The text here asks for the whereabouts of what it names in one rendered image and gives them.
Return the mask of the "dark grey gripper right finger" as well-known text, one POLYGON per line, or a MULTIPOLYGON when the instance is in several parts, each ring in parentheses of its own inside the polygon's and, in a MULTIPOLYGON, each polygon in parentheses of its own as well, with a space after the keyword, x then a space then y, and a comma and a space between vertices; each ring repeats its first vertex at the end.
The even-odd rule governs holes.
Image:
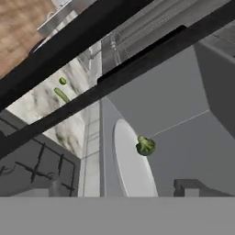
POLYGON ((175 197, 229 197, 230 194, 209 188, 197 179, 175 179, 173 181, 175 197))

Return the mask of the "dark grey hob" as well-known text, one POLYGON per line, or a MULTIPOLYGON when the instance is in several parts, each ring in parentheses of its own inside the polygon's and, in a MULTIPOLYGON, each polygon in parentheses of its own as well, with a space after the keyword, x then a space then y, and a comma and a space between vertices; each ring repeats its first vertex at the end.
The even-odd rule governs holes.
POLYGON ((80 160, 61 145, 38 135, 0 161, 0 196, 32 183, 60 179, 60 196, 77 196, 80 160))

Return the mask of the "grey microwave oven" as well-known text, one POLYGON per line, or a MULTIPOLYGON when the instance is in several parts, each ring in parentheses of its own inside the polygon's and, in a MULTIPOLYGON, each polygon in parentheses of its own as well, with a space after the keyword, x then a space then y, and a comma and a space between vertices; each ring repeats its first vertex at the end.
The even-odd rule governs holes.
MULTIPOLYGON (((118 29, 119 63, 170 31, 187 28, 229 0, 156 0, 118 29)), ((202 39, 100 101, 103 196, 125 196, 113 128, 125 119, 155 142, 148 159, 158 196, 175 179, 197 179, 235 196, 235 59, 202 39)))

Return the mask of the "silver metal fixture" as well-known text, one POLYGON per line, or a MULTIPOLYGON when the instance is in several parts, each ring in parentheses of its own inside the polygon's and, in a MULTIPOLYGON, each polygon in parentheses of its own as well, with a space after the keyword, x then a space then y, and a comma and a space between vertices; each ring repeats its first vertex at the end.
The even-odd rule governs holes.
POLYGON ((46 38, 54 30, 59 30, 77 17, 77 0, 52 0, 56 9, 49 12, 46 20, 37 28, 38 33, 46 38))

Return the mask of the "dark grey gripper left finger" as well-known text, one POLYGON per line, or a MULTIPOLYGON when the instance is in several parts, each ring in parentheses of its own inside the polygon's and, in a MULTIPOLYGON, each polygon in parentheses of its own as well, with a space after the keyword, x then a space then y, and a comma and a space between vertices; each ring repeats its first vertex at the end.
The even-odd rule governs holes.
POLYGON ((50 197, 60 196, 60 179, 53 178, 44 182, 32 183, 31 185, 19 189, 12 194, 17 197, 50 197))

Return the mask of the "green cucumber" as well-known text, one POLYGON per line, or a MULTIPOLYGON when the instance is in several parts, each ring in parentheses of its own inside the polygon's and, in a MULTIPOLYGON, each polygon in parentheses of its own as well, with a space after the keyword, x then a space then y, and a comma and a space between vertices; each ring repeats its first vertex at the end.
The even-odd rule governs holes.
POLYGON ((54 92, 56 95, 58 95, 65 103, 70 102, 69 97, 60 89, 60 88, 54 88, 54 92))

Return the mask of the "white round plate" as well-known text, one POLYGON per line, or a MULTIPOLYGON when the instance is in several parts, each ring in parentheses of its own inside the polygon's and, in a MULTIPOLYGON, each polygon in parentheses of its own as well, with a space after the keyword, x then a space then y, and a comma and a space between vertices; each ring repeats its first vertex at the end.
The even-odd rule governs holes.
POLYGON ((157 197, 148 159, 139 155, 137 144, 134 129, 125 119, 119 119, 113 128, 113 152, 122 191, 127 197, 157 197))

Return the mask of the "green broccoli floret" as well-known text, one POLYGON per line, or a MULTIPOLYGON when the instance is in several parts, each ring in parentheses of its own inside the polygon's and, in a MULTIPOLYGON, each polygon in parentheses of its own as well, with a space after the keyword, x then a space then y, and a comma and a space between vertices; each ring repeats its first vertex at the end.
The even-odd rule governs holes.
POLYGON ((138 154, 142 156, 149 156, 155 151, 155 142, 143 136, 138 136, 138 143, 136 144, 138 154))

